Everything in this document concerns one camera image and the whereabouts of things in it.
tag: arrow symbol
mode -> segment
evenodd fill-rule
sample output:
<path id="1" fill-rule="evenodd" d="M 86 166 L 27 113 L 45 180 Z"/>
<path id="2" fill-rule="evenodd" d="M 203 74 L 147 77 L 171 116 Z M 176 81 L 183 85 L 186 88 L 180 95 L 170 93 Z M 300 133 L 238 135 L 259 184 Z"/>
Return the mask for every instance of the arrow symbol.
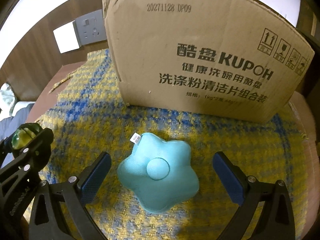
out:
<path id="1" fill-rule="evenodd" d="M 269 35 L 270 35 L 269 33 L 266 34 L 266 38 L 264 39 L 264 43 L 267 43 L 267 40 L 268 40 L 268 38 L 269 38 Z"/>
<path id="2" fill-rule="evenodd" d="M 272 38 L 271 38 L 271 42 L 270 42 L 270 46 L 272 45 L 272 43 L 273 43 L 273 41 L 275 40 L 275 37 L 274 36 L 272 36 Z"/>

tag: star-shaped pillow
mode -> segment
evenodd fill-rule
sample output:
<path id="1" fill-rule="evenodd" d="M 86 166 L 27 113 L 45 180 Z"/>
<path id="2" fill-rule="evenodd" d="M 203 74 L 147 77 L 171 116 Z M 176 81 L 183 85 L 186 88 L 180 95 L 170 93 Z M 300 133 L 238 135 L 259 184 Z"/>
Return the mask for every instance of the star-shaped pillow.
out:
<path id="1" fill-rule="evenodd" d="M 142 208 L 162 213 L 199 190 L 191 168 L 191 148 L 184 141 L 165 141 L 144 133 L 131 155 L 118 167 L 120 182 L 137 196 Z"/>

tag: gray power outlet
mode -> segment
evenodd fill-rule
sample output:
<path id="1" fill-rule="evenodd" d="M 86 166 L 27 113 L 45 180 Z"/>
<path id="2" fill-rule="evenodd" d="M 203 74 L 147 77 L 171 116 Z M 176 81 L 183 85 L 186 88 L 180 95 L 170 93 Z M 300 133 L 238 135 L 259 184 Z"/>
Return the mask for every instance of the gray power outlet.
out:
<path id="1" fill-rule="evenodd" d="M 107 39 L 102 10 L 80 16 L 76 19 L 76 27 L 82 45 Z"/>

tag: yellow and blue plaid fabric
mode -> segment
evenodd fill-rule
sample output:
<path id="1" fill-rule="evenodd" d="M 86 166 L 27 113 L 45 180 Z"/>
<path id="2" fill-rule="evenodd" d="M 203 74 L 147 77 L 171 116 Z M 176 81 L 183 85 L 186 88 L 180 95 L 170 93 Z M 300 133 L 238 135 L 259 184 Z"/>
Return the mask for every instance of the yellow and blue plaid fabric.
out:
<path id="1" fill-rule="evenodd" d="M 89 53 L 88 61 L 72 75 L 56 106 L 39 120 L 55 136 L 51 159 L 41 176 L 50 183 L 63 182 L 78 175 L 101 151 L 110 153 L 111 170 L 93 203 L 87 205 L 109 240 L 216 239 L 238 208 L 212 168 L 217 151 L 259 181 L 286 182 L 300 238 L 307 207 L 307 173 L 302 137 L 288 105 L 266 124 L 129 106 L 121 99 L 108 49 Z M 190 144 L 191 165 L 200 182 L 194 198 L 159 215 L 140 207 L 116 173 L 119 163 L 131 153 L 129 139 L 134 132 Z M 260 204 L 244 239 L 255 227 Z"/>

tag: silver bolt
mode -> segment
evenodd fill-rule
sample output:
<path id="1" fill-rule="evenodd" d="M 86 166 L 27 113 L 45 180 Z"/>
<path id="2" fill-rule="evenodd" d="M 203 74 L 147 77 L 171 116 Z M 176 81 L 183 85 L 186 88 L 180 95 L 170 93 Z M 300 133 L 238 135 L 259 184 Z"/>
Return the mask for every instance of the silver bolt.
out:
<path id="1" fill-rule="evenodd" d="M 69 177 L 69 179 L 68 179 L 68 181 L 69 181 L 70 183 L 75 182 L 76 180 L 77 180 L 77 177 L 76 177 L 76 176 L 71 176 L 71 177 Z"/>
<path id="2" fill-rule="evenodd" d="M 28 171 L 30 169 L 30 164 L 27 164 L 26 166 L 23 167 L 24 171 Z"/>
<path id="3" fill-rule="evenodd" d="M 249 176 L 248 181 L 250 182 L 256 182 L 256 178 L 254 176 Z"/>
<path id="4" fill-rule="evenodd" d="M 45 184 L 47 184 L 47 181 L 46 181 L 46 180 L 41 180 L 41 181 L 40 181 L 40 187 L 43 187 Z"/>
<path id="5" fill-rule="evenodd" d="M 284 183 L 283 180 L 278 180 L 278 184 L 279 184 L 280 186 L 284 186 L 284 185 L 285 185 L 285 183 Z"/>

